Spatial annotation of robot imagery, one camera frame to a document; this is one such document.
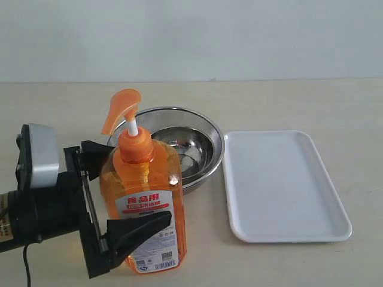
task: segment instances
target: dish soap bottle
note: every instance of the dish soap bottle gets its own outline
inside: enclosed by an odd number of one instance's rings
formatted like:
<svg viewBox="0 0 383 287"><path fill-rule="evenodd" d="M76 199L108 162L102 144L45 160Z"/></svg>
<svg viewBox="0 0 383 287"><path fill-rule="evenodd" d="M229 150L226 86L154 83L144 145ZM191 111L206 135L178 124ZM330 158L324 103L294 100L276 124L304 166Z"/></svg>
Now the dish soap bottle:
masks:
<svg viewBox="0 0 383 287"><path fill-rule="evenodd" d="M125 89L113 96L102 133L112 135L122 116L127 130L109 155L100 174L101 194L111 219L136 218L161 211L172 213L171 224L126 258L138 273L178 267L186 254L182 176L176 150L152 140L137 127L138 91Z"/></svg>

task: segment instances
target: white wall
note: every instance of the white wall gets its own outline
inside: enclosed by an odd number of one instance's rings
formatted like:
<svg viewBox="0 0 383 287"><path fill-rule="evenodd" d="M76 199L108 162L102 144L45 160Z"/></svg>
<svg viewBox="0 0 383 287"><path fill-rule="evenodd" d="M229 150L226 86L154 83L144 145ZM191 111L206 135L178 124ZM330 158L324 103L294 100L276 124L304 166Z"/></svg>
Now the white wall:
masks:
<svg viewBox="0 0 383 287"><path fill-rule="evenodd" d="M0 0L0 81L383 76L382 0Z"/></svg>

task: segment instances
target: white tray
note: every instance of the white tray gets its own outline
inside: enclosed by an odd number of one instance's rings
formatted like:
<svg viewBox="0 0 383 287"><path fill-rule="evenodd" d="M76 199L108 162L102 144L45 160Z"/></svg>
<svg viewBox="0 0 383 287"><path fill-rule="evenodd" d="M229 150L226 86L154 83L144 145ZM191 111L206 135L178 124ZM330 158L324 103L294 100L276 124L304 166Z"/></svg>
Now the white tray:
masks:
<svg viewBox="0 0 383 287"><path fill-rule="evenodd" d="M310 136L230 132L223 158L234 234L245 242L331 242L351 223Z"/></svg>

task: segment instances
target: table surface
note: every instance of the table surface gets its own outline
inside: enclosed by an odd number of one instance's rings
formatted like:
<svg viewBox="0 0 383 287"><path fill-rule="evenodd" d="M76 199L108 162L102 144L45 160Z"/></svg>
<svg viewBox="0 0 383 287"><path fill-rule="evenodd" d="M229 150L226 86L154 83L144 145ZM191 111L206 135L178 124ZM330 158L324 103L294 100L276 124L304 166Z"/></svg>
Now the table surface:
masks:
<svg viewBox="0 0 383 287"><path fill-rule="evenodd" d="M339 243L246 244L231 232L222 169L184 198L180 268L139 276L125 265L87 278L78 233L32 245L32 286L380 286L383 279L383 79L206 83L1 84L0 182L16 187L16 134L55 128L59 151L100 135L110 97L137 88L140 109L184 106L231 130L297 129L313 138L353 225ZM64 170L62 152L60 169ZM102 228L107 218L91 183ZM25 286L22 250L0 256L3 286Z"/></svg>

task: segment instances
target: metal bowl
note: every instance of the metal bowl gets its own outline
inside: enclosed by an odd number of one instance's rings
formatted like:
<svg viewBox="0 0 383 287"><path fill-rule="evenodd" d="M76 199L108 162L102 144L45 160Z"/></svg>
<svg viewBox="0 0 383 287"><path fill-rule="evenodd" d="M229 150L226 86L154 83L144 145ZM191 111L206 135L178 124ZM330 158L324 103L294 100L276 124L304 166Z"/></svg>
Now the metal bowl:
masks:
<svg viewBox="0 0 383 287"><path fill-rule="evenodd" d="M172 106L151 108L138 112L136 122L149 130L153 139L166 142L177 150L184 193L199 186L221 163L224 152L222 132L198 112ZM125 129L124 123L118 125L107 145L117 145L118 137Z"/></svg>

